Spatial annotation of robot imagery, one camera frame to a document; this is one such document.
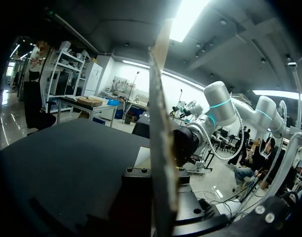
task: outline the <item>white cabinet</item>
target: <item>white cabinet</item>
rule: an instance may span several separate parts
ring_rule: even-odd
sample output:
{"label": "white cabinet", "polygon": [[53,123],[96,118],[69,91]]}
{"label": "white cabinet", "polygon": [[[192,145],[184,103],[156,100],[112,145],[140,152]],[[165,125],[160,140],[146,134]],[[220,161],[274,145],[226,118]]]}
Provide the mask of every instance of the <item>white cabinet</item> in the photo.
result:
{"label": "white cabinet", "polygon": [[86,65],[86,83],[83,89],[83,96],[94,95],[97,89],[97,84],[102,72],[102,67],[94,62]]}

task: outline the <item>fluorescent light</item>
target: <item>fluorescent light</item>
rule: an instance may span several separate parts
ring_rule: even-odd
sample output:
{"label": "fluorescent light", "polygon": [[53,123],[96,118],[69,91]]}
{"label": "fluorescent light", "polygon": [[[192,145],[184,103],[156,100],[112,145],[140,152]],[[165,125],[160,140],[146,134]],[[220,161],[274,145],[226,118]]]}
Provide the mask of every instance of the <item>fluorescent light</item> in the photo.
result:
{"label": "fluorescent light", "polygon": [[12,57],[12,55],[15,53],[15,51],[20,47],[20,45],[18,44],[17,47],[13,50],[13,52],[10,55],[10,58]]}
{"label": "fluorescent light", "polygon": [[280,91],[280,90],[253,90],[255,95],[266,95],[266,96],[277,96],[277,97],[284,97],[289,99],[299,99],[299,94],[295,92],[289,91]]}
{"label": "fluorescent light", "polygon": [[183,81],[183,82],[185,82],[185,83],[188,83],[188,84],[190,84],[190,85],[193,85],[193,86],[195,86],[195,87],[197,87],[197,88],[199,88],[199,89],[201,89],[201,90],[205,89],[203,86],[200,86],[200,85],[198,85],[198,84],[196,84],[196,83],[193,83],[193,82],[191,82],[191,81],[189,81],[189,80],[187,80],[187,79],[185,79],[185,78],[181,78],[181,77],[176,76],[176,75],[174,75],[174,74],[171,74],[171,73],[168,73],[168,72],[165,72],[165,71],[163,71],[163,74],[166,74],[166,75],[168,75],[168,76],[171,76],[171,77],[173,77],[173,78],[176,78],[176,79],[178,79],[178,80],[181,80],[181,81]]}
{"label": "fluorescent light", "polygon": [[131,62],[131,61],[127,61],[127,60],[122,60],[124,63],[128,63],[128,64],[132,64],[132,65],[136,65],[139,67],[143,67],[143,68],[150,68],[150,66],[144,65],[144,64],[140,64],[140,63],[135,63],[135,62]]}
{"label": "fluorescent light", "polygon": [[21,56],[20,59],[23,59],[25,56],[27,56],[28,54],[26,53],[25,55]]}
{"label": "fluorescent light", "polygon": [[[136,66],[139,66],[139,67],[150,68],[150,66],[147,66],[147,65],[144,65],[144,64],[135,63],[135,62],[127,61],[127,60],[122,60],[122,61],[123,61],[124,63],[136,65]],[[172,73],[168,73],[168,72],[163,71],[163,74],[166,74],[166,75],[168,75],[168,76],[171,76],[171,77],[173,77],[173,78],[176,78],[176,79],[178,79],[178,80],[181,80],[181,81],[183,81],[183,82],[185,82],[185,83],[188,83],[188,84],[190,84],[190,85],[193,85],[193,86],[195,86],[195,87],[197,87],[197,88],[199,88],[199,89],[201,89],[201,90],[205,89],[204,87],[202,87],[202,86],[200,86],[200,85],[198,85],[198,84],[196,84],[196,83],[193,83],[193,82],[191,82],[191,81],[189,81],[189,80],[187,80],[187,79],[185,79],[185,78],[181,78],[181,77],[179,77],[179,76],[176,76],[176,75],[174,75],[174,74],[172,74]]]}
{"label": "fluorescent light", "polygon": [[210,0],[182,0],[173,21],[170,39],[182,42]]}

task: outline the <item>jeans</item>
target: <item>jeans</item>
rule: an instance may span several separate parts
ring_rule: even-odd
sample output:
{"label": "jeans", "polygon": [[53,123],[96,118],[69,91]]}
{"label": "jeans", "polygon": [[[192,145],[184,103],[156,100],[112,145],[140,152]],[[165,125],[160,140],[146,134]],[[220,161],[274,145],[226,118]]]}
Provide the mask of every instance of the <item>jeans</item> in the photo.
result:
{"label": "jeans", "polygon": [[252,177],[254,171],[251,168],[237,168],[234,172],[236,184],[242,185],[245,177]]}

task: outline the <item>office chair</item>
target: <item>office chair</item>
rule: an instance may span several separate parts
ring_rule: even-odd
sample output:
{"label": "office chair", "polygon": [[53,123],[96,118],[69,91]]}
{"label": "office chair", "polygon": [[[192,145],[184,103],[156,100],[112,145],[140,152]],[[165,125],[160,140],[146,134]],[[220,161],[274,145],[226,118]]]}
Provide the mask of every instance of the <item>office chair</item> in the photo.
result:
{"label": "office chair", "polygon": [[40,77],[40,72],[32,72],[29,70],[29,81],[37,80]]}
{"label": "office chair", "polygon": [[39,131],[47,127],[51,127],[56,117],[50,114],[51,106],[56,103],[47,101],[47,113],[41,112],[42,98],[40,84],[33,81],[24,82],[24,112],[26,116],[26,123],[28,128],[36,128]]}

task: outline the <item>ceiling beam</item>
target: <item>ceiling beam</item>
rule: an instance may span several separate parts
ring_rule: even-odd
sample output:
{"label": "ceiling beam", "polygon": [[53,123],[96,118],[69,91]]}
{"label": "ceiling beam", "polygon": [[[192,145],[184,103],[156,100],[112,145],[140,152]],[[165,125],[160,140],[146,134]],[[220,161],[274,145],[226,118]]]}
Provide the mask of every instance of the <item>ceiling beam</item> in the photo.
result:
{"label": "ceiling beam", "polygon": [[[273,31],[272,23],[276,22],[276,18],[272,18],[270,20],[264,21],[258,25],[256,25],[256,28],[258,32],[262,35],[268,34]],[[200,56],[197,60],[190,63],[188,70],[194,70],[197,67],[200,67],[201,65],[209,62],[215,57],[218,57],[221,54],[224,54],[226,51],[232,50],[235,47],[240,46],[243,43],[246,43],[249,40],[253,39],[253,35],[249,31],[243,31],[230,39],[226,40],[220,45],[216,45],[213,49],[207,51],[205,54]]]}
{"label": "ceiling beam", "polygon": [[285,63],[278,53],[276,47],[267,36],[267,34],[271,32],[282,30],[278,19],[271,18],[255,25],[244,12],[244,10],[242,10],[238,5],[232,1],[226,0],[226,2],[228,10],[226,13],[227,17],[231,18],[233,21],[235,21],[235,23],[243,26],[245,31],[238,33],[220,45],[216,45],[215,48],[191,62],[188,70],[193,70],[197,67],[200,67],[213,58],[224,54],[226,51],[232,50],[233,48],[238,47],[240,44],[251,41],[261,56],[267,59],[273,73],[276,75],[278,83],[280,83],[284,89],[290,88],[290,83],[287,80],[288,77]]}

